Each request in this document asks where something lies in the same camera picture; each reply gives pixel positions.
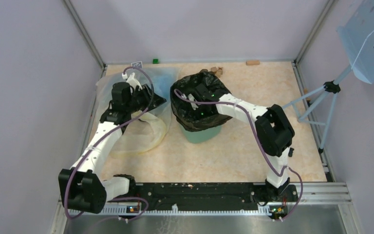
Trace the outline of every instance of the clear plastic bag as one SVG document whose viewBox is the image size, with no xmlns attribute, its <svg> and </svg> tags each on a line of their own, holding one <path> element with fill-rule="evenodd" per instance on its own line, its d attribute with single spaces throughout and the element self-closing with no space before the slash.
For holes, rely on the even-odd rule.
<svg viewBox="0 0 374 234">
<path fill-rule="evenodd" d="M 154 85 L 154 92 L 167 101 L 158 108 L 149 111 L 126 128 L 125 134 L 114 144 L 110 155 L 120 156 L 139 154 L 156 147 L 168 132 L 171 123 L 170 86 L 177 80 L 180 69 L 175 67 L 143 68 L 150 76 Z M 135 72 L 135 77 L 143 85 L 149 83 L 147 78 L 139 71 L 130 69 L 127 73 Z M 95 114 L 93 131 L 96 130 L 102 113 L 108 108 L 112 98 L 112 85 L 122 82 L 121 73 L 103 77 L 97 83 L 97 110 Z"/>
</svg>

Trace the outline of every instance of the white wall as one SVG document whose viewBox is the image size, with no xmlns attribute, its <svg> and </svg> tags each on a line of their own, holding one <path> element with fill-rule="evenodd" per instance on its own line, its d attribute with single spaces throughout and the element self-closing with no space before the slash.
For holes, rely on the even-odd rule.
<svg viewBox="0 0 374 234">
<path fill-rule="evenodd" d="M 73 0 L 106 63 L 294 59 L 327 0 Z"/>
<path fill-rule="evenodd" d="M 61 0 L 0 0 L 0 234 L 48 233 L 100 75 Z"/>
<path fill-rule="evenodd" d="M 300 67 L 309 90 L 335 79 L 349 64 L 336 33 L 350 0 L 340 0 Z M 340 84 L 335 113 L 325 148 L 337 180 L 346 181 L 365 229 L 374 233 L 374 84 L 359 81 L 351 72 Z M 315 109 L 325 120 L 331 99 Z"/>
</svg>

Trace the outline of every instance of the black trash bag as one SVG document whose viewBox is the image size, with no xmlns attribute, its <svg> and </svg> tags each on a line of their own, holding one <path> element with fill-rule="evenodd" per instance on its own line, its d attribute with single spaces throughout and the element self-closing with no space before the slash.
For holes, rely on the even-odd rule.
<svg viewBox="0 0 374 234">
<path fill-rule="evenodd" d="M 206 86 L 210 92 L 223 90 L 226 94 L 231 93 L 213 72 L 205 69 L 176 81 L 170 88 L 171 109 L 177 122 L 189 132 L 214 128 L 231 119 L 230 116 L 219 114 L 216 105 L 199 105 L 194 110 L 191 103 L 179 99 L 174 93 L 174 89 L 178 89 L 188 97 L 199 84 Z"/>
</svg>

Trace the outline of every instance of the wire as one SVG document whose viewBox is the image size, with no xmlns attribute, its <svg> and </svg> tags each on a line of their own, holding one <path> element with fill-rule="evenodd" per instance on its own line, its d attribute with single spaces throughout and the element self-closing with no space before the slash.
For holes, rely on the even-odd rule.
<svg viewBox="0 0 374 234">
<path fill-rule="evenodd" d="M 89 231 L 91 231 L 95 226 L 97 226 L 98 224 L 104 222 L 104 221 L 107 221 L 107 220 L 110 220 L 110 219 L 115 219 L 115 220 L 119 220 L 119 221 L 126 221 L 126 222 L 130 222 L 130 221 L 134 221 L 136 219 L 139 219 L 141 217 L 141 215 L 147 211 L 148 207 L 149 207 L 149 203 L 147 202 L 147 200 L 145 200 L 144 198 L 142 197 L 120 197 L 120 198 L 114 198 L 113 200 L 111 201 L 126 201 L 126 200 L 138 200 L 138 202 L 140 201 L 143 201 L 145 202 L 146 204 L 146 207 L 139 213 L 137 214 L 136 216 L 130 218 L 130 219 L 124 219 L 124 218 L 121 218 L 121 217 L 117 217 L 117 216 L 109 216 L 109 217 L 106 217 L 106 218 L 103 218 L 99 221 L 97 221 L 95 224 L 91 225 L 85 232 L 84 234 L 88 233 Z"/>
<path fill-rule="evenodd" d="M 143 75 L 145 75 L 145 77 L 149 80 L 150 82 L 150 85 L 151 85 L 151 100 L 149 101 L 148 103 L 148 106 L 145 110 L 143 110 L 139 115 L 137 115 L 136 117 L 128 120 L 127 122 L 113 128 L 112 130 L 110 130 L 109 132 L 105 133 L 105 135 L 103 135 L 97 142 L 94 143 L 93 145 L 93 148 L 97 147 L 98 144 L 100 144 L 105 138 L 107 138 L 111 133 L 117 131 L 118 129 L 121 129 L 122 127 L 136 121 L 137 119 L 139 119 L 143 114 L 145 114 L 147 111 L 148 111 L 148 108 L 150 107 L 150 105 L 152 104 L 153 100 L 154 100 L 154 86 L 152 84 L 152 80 L 151 78 L 147 75 L 147 73 L 145 73 L 143 70 L 141 70 L 140 68 L 138 67 L 127 67 L 126 69 L 123 70 L 123 74 L 125 74 L 125 72 L 128 70 L 128 69 L 136 69 L 138 71 L 140 71 Z M 84 212 L 80 212 L 79 214 L 77 214 L 76 216 L 72 217 L 69 212 L 68 212 L 68 197 L 69 197 L 69 193 L 70 193 L 70 188 L 71 188 L 71 184 L 72 184 L 72 180 L 76 174 L 76 172 L 78 171 L 79 167 L 84 163 L 85 159 L 88 158 L 88 156 L 90 155 L 90 153 L 92 152 L 93 150 L 92 149 L 89 149 L 85 154 L 84 156 L 82 157 L 82 159 L 78 162 L 78 164 L 76 165 L 76 167 L 74 168 L 74 170 L 72 171 L 69 179 L 68 179 L 68 183 L 67 183 L 67 187 L 65 189 L 65 196 L 64 196 L 64 211 L 65 211 L 65 215 L 68 219 L 73 219 L 73 218 L 77 218 L 77 217 L 80 217 Z"/>
<path fill-rule="evenodd" d="M 194 104 L 200 104 L 200 105 L 214 105 L 214 104 L 222 104 L 222 105 L 231 105 L 231 106 L 237 106 L 238 108 L 240 108 L 247 116 L 247 119 L 249 120 L 249 123 L 250 123 L 250 127 L 252 129 L 252 132 L 253 132 L 253 136 L 257 142 L 257 145 L 259 146 L 260 148 L 260 151 L 262 152 L 262 155 L 264 157 L 264 160 L 266 160 L 266 163 L 267 165 L 269 165 L 270 169 L 272 169 L 272 171 L 277 175 L 277 176 L 282 176 L 283 173 L 284 173 L 284 170 L 286 168 L 288 168 L 291 172 L 293 172 L 294 174 L 297 175 L 297 177 L 299 178 L 299 181 L 300 181 L 300 196 L 298 198 L 298 200 L 296 201 L 294 207 L 292 208 L 292 210 L 285 216 L 285 218 L 287 218 L 291 213 L 293 213 L 294 209 L 296 208 L 296 206 L 299 204 L 300 202 L 300 199 L 303 195 L 303 181 L 302 181 L 302 178 L 300 177 L 300 175 L 294 171 L 292 168 L 290 168 L 289 166 L 283 166 L 282 169 L 281 169 L 281 172 L 279 173 L 278 171 L 276 171 L 276 169 L 273 167 L 272 163 L 270 162 L 269 158 L 267 157 L 266 155 L 266 152 L 263 150 L 263 147 L 262 147 L 262 144 L 260 143 L 260 140 L 259 138 L 257 137 L 257 132 L 256 132 L 256 128 L 254 127 L 254 124 L 253 124 L 253 120 L 249 114 L 249 112 L 244 108 L 242 107 L 241 105 L 237 104 L 237 103 L 233 103 L 233 102 L 227 102 L 227 101 L 191 101 L 189 99 L 185 99 L 182 97 L 183 93 L 181 93 L 180 90 L 178 89 L 174 89 L 174 93 L 176 94 L 176 96 L 183 100 L 183 101 L 186 101 L 186 102 L 189 102 L 189 103 L 194 103 Z"/>
</svg>

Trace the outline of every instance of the purple cable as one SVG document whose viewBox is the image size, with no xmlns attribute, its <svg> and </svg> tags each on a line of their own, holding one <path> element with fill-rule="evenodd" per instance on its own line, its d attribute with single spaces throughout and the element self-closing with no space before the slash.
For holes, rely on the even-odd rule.
<svg viewBox="0 0 374 234">
<path fill-rule="evenodd" d="M 283 166 L 281 168 L 281 172 L 279 173 L 278 171 L 276 171 L 276 169 L 273 167 L 272 163 L 270 162 L 269 158 L 267 157 L 266 155 L 266 152 L 263 150 L 263 147 L 262 147 L 262 144 L 260 143 L 260 140 L 259 138 L 257 137 L 257 132 L 256 132 L 256 129 L 254 127 L 254 124 L 253 124 L 253 120 L 249 114 L 249 112 L 244 108 L 242 107 L 241 105 L 239 104 L 236 104 L 236 103 L 233 103 L 233 102 L 227 102 L 227 101 L 191 101 L 191 100 L 188 100 L 188 99 L 185 99 L 182 97 L 182 93 L 180 90 L 178 89 L 174 89 L 174 93 L 176 94 L 176 96 L 183 100 L 183 101 L 186 101 L 186 102 L 189 102 L 189 103 L 194 103 L 194 104 L 200 104 L 200 105 L 214 105 L 214 104 L 222 104 L 222 105 L 231 105 L 231 106 L 237 106 L 239 107 L 247 116 L 247 119 L 249 120 L 249 123 L 250 123 L 250 127 L 252 129 L 252 132 L 253 132 L 253 136 L 254 138 L 256 139 L 256 142 L 257 142 L 257 145 L 259 146 L 260 148 L 260 151 L 262 152 L 262 155 L 264 157 L 264 160 L 266 160 L 267 164 L 269 165 L 270 169 L 272 169 L 272 171 L 277 175 L 277 176 L 282 176 L 283 173 L 284 173 L 284 170 L 286 168 L 289 168 L 289 170 L 291 172 L 293 172 L 295 175 L 297 175 L 297 177 L 299 178 L 300 180 L 300 196 L 298 198 L 298 200 L 296 201 L 295 205 L 293 206 L 292 210 L 285 216 L 285 218 L 282 218 L 281 220 L 284 221 L 291 213 L 293 213 L 293 210 L 296 208 L 296 206 L 299 204 L 300 202 L 300 199 L 303 195 L 303 181 L 302 181 L 302 178 L 301 176 L 296 172 L 294 171 L 292 168 L 288 167 L 288 166 Z"/>
<path fill-rule="evenodd" d="M 113 200 L 111 201 L 126 201 L 126 200 L 140 200 L 140 201 L 143 201 L 145 202 L 146 204 L 146 207 L 142 210 L 142 212 L 140 212 L 139 214 L 137 214 L 136 216 L 130 218 L 128 220 L 128 222 L 130 221 L 133 221 L 133 220 L 136 220 L 136 219 L 139 219 L 140 216 L 145 212 L 147 211 L 148 207 L 149 207 L 149 204 L 147 202 L 147 200 L 145 200 L 144 198 L 142 197 L 120 197 L 120 198 L 114 198 Z M 116 216 L 109 216 L 109 217 L 106 217 L 106 218 L 103 218 L 99 221 L 97 221 L 95 224 L 91 225 L 85 232 L 84 234 L 88 233 L 89 231 L 91 231 L 95 226 L 97 226 L 98 224 L 104 222 L 104 221 L 107 221 L 107 220 L 110 220 L 110 219 L 115 219 L 115 220 L 122 220 L 122 221 L 125 221 L 125 219 L 120 219 L 119 217 L 116 217 Z"/>
<path fill-rule="evenodd" d="M 146 78 L 149 80 L 150 82 L 150 85 L 151 85 L 151 92 L 152 92 L 152 95 L 151 95 L 151 100 L 147 106 L 147 108 L 145 110 L 143 110 L 143 112 L 141 112 L 141 114 L 137 115 L 135 118 L 132 118 L 130 120 L 128 120 L 127 122 L 117 126 L 116 128 L 113 128 L 112 130 L 110 130 L 109 132 L 105 133 L 105 135 L 103 135 L 98 141 L 95 142 L 95 144 L 93 145 L 93 147 L 95 148 L 98 144 L 100 144 L 106 137 L 108 137 L 111 133 L 117 131 L 118 129 L 136 121 L 137 119 L 139 119 L 143 114 L 145 114 L 147 111 L 148 111 L 148 107 L 152 104 L 152 101 L 153 101 L 153 98 L 154 98 L 154 86 L 152 84 L 152 80 L 151 78 L 147 75 L 147 73 L 145 73 L 143 70 L 141 70 L 140 68 L 138 67 L 127 67 L 126 69 L 124 69 L 123 71 L 123 74 L 125 74 L 125 72 L 128 70 L 128 69 L 136 69 L 138 71 L 140 71 L 143 75 L 146 76 Z M 74 168 L 74 170 L 72 171 L 69 179 L 68 179 L 68 183 L 67 183 L 67 187 L 65 189 L 65 196 L 64 196 L 64 211 L 65 211 L 65 215 L 68 219 L 73 219 L 73 218 L 77 218 L 77 217 L 80 217 L 84 212 L 80 212 L 79 214 L 77 214 L 76 216 L 72 217 L 70 216 L 69 212 L 68 212 L 68 197 L 69 197 L 69 193 L 70 193 L 70 188 L 71 188 L 71 184 L 72 184 L 72 180 L 76 174 L 76 172 L 78 171 L 79 167 L 84 163 L 85 159 L 88 158 L 88 156 L 90 155 L 90 153 L 92 152 L 93 150 L 92 149 L 89 149 L 85 154 L 84 156 L 82 157 L 82 159 L 78 162 L 78 164 L 76 165 L 76 167 Z"/>
</svg>

